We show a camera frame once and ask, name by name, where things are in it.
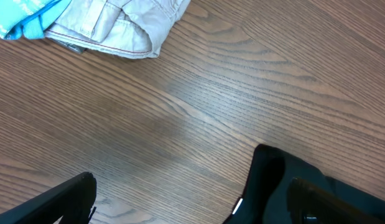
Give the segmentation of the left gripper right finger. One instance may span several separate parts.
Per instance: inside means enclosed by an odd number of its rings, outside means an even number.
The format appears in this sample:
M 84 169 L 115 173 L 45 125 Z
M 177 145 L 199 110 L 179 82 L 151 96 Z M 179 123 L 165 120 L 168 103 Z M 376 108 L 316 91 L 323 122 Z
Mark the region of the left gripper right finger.
M 382 222 L 300 178 L 293 178 L 287 188 L 287 210 L 293 224 L 377 224 Z

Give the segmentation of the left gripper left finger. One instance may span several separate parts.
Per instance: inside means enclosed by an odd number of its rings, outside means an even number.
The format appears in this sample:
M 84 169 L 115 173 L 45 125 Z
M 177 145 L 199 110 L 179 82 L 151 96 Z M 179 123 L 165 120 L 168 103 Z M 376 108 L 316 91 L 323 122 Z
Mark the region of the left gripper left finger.
M 0 214 L 0 224 L 88 224 L 96 211 L 96 179 L 83 172 Z

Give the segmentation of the black t-shirt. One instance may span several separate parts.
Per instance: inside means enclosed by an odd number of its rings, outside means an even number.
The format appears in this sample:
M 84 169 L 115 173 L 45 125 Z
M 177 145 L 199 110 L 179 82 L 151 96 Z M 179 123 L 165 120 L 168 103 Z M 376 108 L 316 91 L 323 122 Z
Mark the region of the black t-shirt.
M 385 201 L 260 144 L 243 193 L 224 223 L 385 223 Z

